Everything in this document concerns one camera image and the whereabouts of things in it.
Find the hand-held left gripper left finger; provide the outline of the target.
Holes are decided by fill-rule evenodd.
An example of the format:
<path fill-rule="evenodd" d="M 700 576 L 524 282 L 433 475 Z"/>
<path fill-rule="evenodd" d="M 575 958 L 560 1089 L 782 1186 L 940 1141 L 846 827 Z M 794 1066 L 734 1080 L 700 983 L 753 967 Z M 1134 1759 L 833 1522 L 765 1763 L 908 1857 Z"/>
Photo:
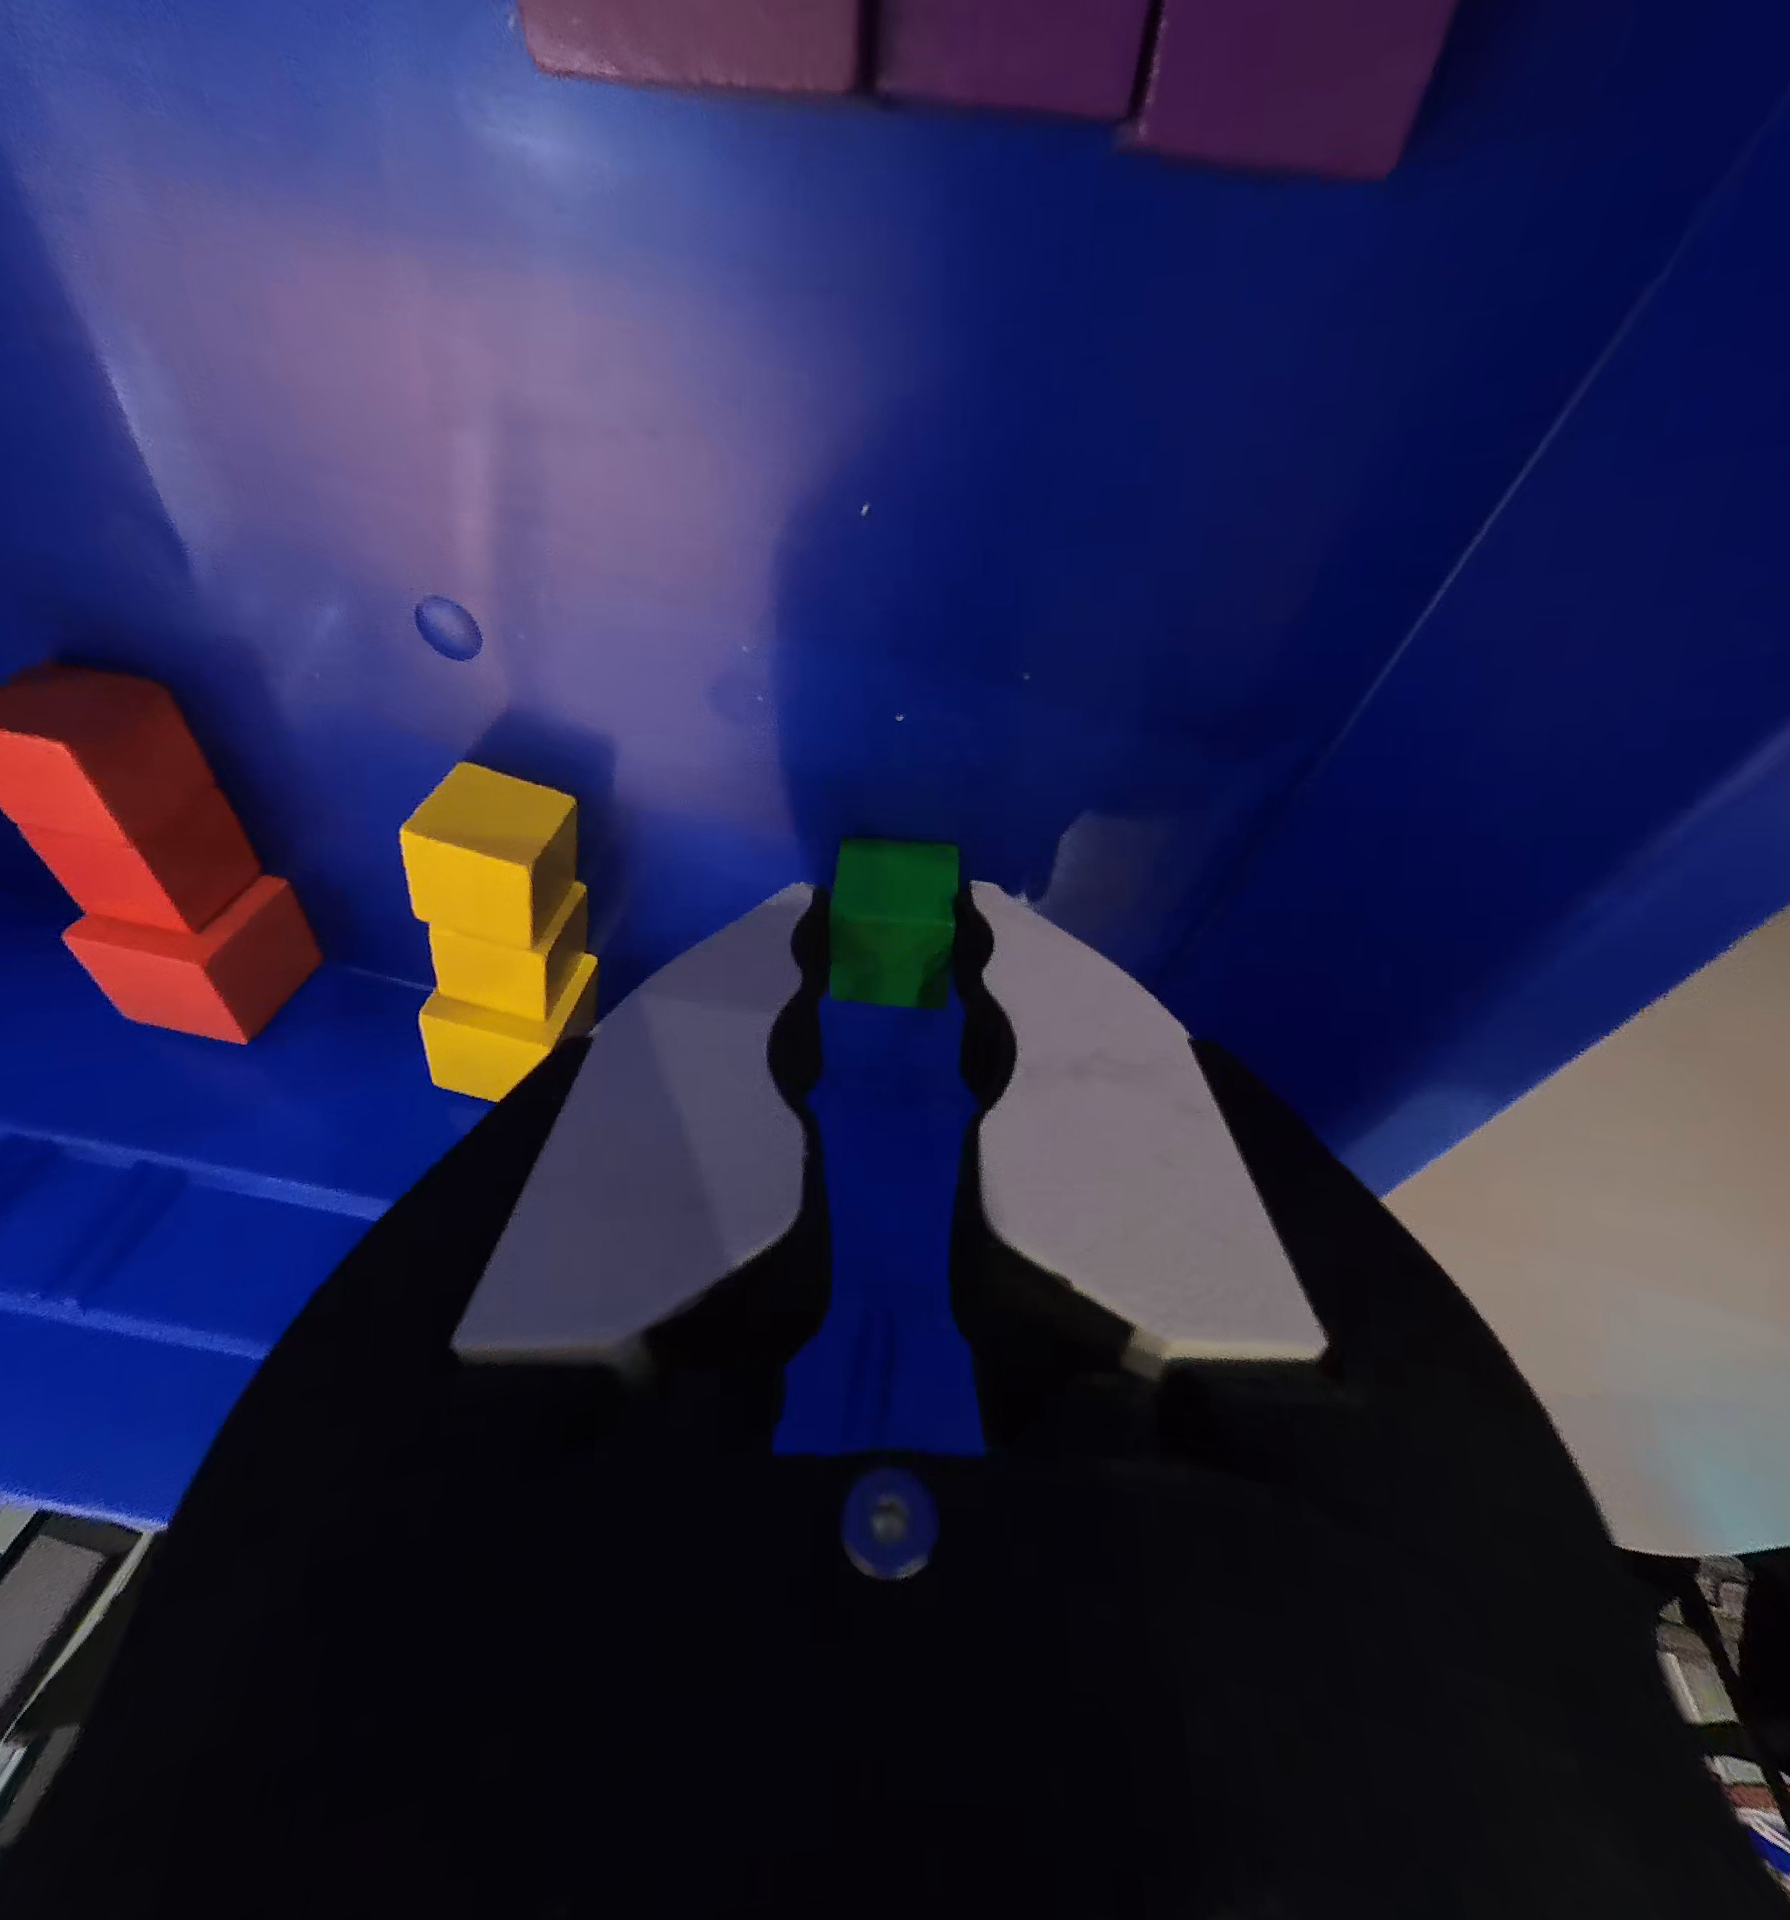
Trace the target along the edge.
<path fill-rule="evenodd" d="M 802 986 L 794 882 L 669 960 L 594 1029 L 456 1326 L 467 1363 L 615 1363 L 802 1209 L 766 1042 Z"/>

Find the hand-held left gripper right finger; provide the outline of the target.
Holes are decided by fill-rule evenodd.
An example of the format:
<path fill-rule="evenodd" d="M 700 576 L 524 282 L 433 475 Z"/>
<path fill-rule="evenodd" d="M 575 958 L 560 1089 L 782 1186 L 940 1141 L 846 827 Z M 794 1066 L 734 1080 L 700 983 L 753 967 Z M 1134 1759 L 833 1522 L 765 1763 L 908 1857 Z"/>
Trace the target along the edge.
<path fill-rule="evenodd" d="M 973 1200 L 993 1247 L 1149 1371 L 1321 1360 L 1326 1333 L 1184 1022 L 995 882 L 968 882 L 959 914 Z"/>

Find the yellow wooden cube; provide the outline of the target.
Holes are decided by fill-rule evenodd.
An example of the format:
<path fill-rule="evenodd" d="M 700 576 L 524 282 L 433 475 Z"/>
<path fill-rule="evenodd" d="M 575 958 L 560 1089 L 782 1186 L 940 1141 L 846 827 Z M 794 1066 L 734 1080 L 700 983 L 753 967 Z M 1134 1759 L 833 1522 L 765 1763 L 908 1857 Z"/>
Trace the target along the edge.
<path fill-rule="evenodd" d="M 418 1033 L 433 1086 L 487 1102 L 511 1093 L 558 1044 L 590 1033 L 595 974 L 595 955 L 580 955 L 541 1020 L 430 993 L 418 1012 Z"/>
<path fill-rule="evenodd" d="M 417 922 L 529 947 L 575 879 L 577 803 L 461 762 L 399 824 L 398 842 Z"/>
<path fill-rule="evenodd" d="M 553 1022 L 571 1015 L 595 991 L 595 958 L 588 951 L 590 889 L 573 881 L 529 944 L 449 927 L 428 927 L 437 991 L 485 1012 Z"/>

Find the green wooden cube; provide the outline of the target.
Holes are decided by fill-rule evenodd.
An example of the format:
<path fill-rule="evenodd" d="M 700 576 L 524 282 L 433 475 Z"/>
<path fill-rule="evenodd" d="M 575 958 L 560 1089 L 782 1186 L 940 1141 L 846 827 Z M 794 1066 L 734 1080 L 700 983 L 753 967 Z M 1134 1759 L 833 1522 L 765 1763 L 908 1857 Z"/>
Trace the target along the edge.
<path fill-rule="evenodd" d="M 830 999 L 945 1009 L 959 890 L 961 856 L 952 844 L 843 840 L 828 894 Z"/>

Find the blue plastic bin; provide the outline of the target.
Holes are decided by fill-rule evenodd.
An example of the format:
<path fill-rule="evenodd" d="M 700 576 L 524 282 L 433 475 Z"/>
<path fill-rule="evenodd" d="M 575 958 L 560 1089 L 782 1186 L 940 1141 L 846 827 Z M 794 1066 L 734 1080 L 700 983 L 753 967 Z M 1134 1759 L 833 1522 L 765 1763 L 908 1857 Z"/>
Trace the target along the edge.
<path fill-rule="evenodd" d="M 590 809 L 602 1003 L 955 844 L 1375 1187 L 1790 906 L 1790 4 L 1461 4 L 1381 181 L 0 4 L 0 682 L 171 689 L 326 964 L 123 1020 L 0 819 L 0 1500 L 166 1522 L 476 1119 L 398 827 Z"/>

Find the red wooden cube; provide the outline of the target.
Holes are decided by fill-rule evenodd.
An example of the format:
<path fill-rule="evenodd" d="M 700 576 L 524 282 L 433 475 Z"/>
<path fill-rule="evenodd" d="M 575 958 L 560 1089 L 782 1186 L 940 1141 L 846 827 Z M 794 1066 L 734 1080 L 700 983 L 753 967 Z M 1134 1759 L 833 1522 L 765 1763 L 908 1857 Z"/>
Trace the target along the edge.
<path fill-rule="evenodd" d="M 64 665 L 0 684 L 0 810 L 19 827 L 137 842 L 212 787 L 162 684 Z"/>
<path fill-rule="evenodd" d="M 200 929 L 82 916 L 64 944 L 127 1020 L 223 1044 L 251 1044 L 324 964 L 283 876 L 257 876 Z"/>
<path fill-rule="evenodd" d="M 92 917 L 198 931 L 261 876 L 260 857 L 219 785 L 186 797 L 155 827 L 16 830 Z"/>

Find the purple wooden cube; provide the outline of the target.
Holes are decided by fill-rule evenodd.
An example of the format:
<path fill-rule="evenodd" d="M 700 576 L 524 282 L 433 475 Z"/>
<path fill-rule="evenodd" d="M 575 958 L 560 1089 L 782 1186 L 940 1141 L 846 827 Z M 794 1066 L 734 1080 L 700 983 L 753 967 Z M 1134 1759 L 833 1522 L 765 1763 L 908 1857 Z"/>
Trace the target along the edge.
<path fill-rule="evenodd" d="M 887 99 L 1116 124 L 1143 74 L 1149 3 L 883 3 Z"/>
<path fill-rule="evenodd" d="M 1370 181 L 1398 165 L 1456 3 L 1162 3 L 1127 143 Z"/>
<path fill-rule="evenodd" d="M 776 98 L 860 83 L 860 3 L 518 3 L 534 67 L 633 86 Z"/>

